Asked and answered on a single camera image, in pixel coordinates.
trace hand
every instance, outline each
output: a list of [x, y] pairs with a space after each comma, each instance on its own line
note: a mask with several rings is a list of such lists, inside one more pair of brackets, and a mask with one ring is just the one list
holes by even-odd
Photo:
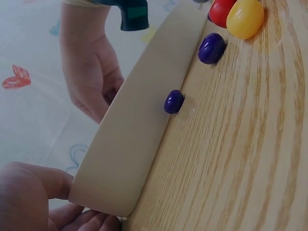
[[116, 53], [104, 33], [109, 7], [63, 5], [63, 72], [74, 105], [100, 123], [119, 91], [122, 77]]
[[48, 199], [67, 199], [73, 177], [24, 163], [0, 169], [0, 230], [118, 231], [117, 217], [67, 204], [48, 211]]

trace blue drawing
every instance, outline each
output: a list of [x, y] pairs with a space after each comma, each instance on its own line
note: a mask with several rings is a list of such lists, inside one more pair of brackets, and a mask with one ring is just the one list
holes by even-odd
[[57, 22], [57, 25], [49, 29], [49, 33], [54, 36], [58, 36], [60, 33], [60, 19]]
[[80, 162], [83, 158], [83, 156], [86, 154], [88, 147], [83, 144], [75, 144], [72, 146], [69, 155], [71, 157], [71, 160], [73, 161], [74, 165], [70, 166], [66, 169], [66, 172], [75, 170], [79, 168]]
[[169, 2], [164, 6], [164, 8], [165, 8], [165, 11], [166, 12], [171, 12], [172, 11], [172, 9], [175, 7], [175, 2], [174, 2], [174, 0], [168, 0]]

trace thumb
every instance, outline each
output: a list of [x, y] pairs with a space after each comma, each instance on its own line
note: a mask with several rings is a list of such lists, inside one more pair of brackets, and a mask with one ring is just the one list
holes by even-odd
[[24, 170], [32, 173], [44, 187], [48, 199], [59, 198], [66, 200], [68, 198], [74, 177], [62, 170], [20, 162], [10, 163], [5, 168], [12, 171], [16, 169], [16, 171]]

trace beige plastic strip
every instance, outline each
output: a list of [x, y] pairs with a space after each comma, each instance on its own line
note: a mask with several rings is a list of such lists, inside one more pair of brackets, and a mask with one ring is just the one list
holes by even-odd
[[119, 217], [135, 207], [166, 129], [164, 101], [180, 89], [206, 17], [180, 2], [122, 85], [79, 167], [69, 201]]
[[90, 0], [63, 0], [66, 4], [72, 4], [77, 6], [84, 6], [84, 7], [102, 7], [103, 5], [94, 3]]

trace red heart drawing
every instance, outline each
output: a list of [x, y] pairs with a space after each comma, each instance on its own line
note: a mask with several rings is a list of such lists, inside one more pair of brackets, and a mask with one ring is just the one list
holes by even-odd
[[2, 82], [5, 89], [18, 89], [31, 84], [29, 72], [20, 66], [13, 65], [15, 76], [9, 77]]

